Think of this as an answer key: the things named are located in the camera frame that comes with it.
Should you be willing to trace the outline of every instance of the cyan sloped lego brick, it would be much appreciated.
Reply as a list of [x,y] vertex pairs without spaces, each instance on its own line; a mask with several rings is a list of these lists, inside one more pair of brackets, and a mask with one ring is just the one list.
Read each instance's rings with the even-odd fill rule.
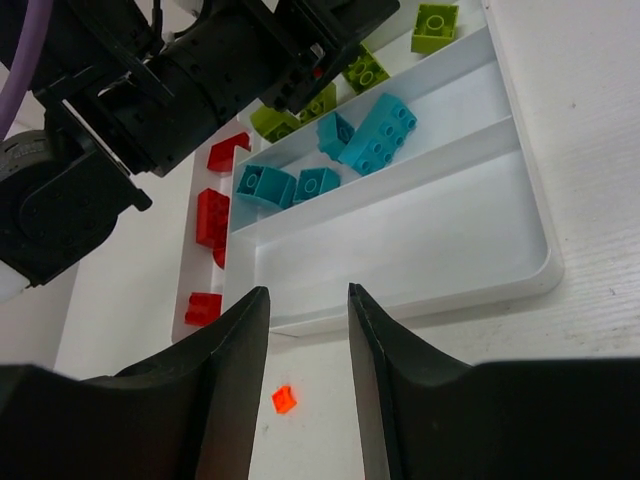
[[340,186],[340,175],[330,168],[309,168],[300,172],[298,188],[293,196],[297,205]]
[[376,172],[391,163],[418,120],[402,101],[383,94],[349,144],[338,157],[360,175]]
[[336,112],[318,120],[318,150],[338,161],[338,157],[353,137],[355,129]]
[[289,208],[296,190],[296,179],[277,168],[247,165],[236,195],[264,207]]

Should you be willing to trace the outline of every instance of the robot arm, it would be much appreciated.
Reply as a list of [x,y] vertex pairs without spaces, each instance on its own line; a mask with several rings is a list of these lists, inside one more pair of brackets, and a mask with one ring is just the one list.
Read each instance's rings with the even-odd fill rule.
[[[204,0],[164,45],[133,0],[57,0],[31,82],[44,131],[0,144],[0,264],[31,286],[99,246],[151,199],[131,174],[164,176],[256,98],[304,108],[398,0]],[[27,0],[0,0],[10,67]]]

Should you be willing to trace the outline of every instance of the cable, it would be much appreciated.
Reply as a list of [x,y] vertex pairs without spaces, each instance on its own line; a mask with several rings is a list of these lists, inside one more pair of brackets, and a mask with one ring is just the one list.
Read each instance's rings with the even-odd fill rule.
[[174,38],[177,40],[180,37],[184,37],[187,33],[189,33],[191,30],[193,30],[202,22],[204,22],[207,18],[209,18],[209,16],[211,15],[211,11],[213,10],[213,1],[214,0],[203,0],[202,8],[200,9],[198,18],[196,18],[195,21],[185,30],[182,30],[181,32],[176,32],[174,34]]
[[162,0],[153,0],[153,9],[151,10],[151,29],[158,38],[162,37]]
[[54,0],[29,0],[9,78],[0,92],[0,142],[18,115],[38,66]]

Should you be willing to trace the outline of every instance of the white wooden surface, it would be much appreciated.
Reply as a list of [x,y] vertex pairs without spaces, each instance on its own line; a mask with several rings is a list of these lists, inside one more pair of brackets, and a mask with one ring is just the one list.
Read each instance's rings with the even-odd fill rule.
[[[493,0],[566,274],[546,296],[416,319],[461,360],[640,354],[640,2]],[[273,413],[291,382],[300,404]],[[344,334],[272,341],[252,479],[361,479]]]
[[[410,325],[471,363],[638,355],[640,2],[492,0],[490,9],[506,44],[565,278],[544,297]],[[85,295],[74,293],[58,357],[65,373],[114,373],[169,344],[173,301],[165,297],[177,285],[190,177],[181,168],[174,180],[142,184],[166,214],[128,214],[113,240],[81,264]],[[277,416],[270,394],[285,382],[299,405]],[[263,392],[252,480],[363,478],[346,333],[272,335]]]

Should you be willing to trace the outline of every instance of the red sloped lego brick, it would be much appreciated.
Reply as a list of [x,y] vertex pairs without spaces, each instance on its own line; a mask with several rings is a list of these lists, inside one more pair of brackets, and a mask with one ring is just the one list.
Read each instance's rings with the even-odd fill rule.
[[192,293],[184,323],[206,327],[215,322],[222,312],[222,295],[218,293]]
[[229,197],[207,188],[198,195],[196,243],[209,248],[226,246]]
[[216,173],[229,173],[233,169],[233,151],[236,146],[251,151],[249,134],[239,133],[211,147],[207,168]]

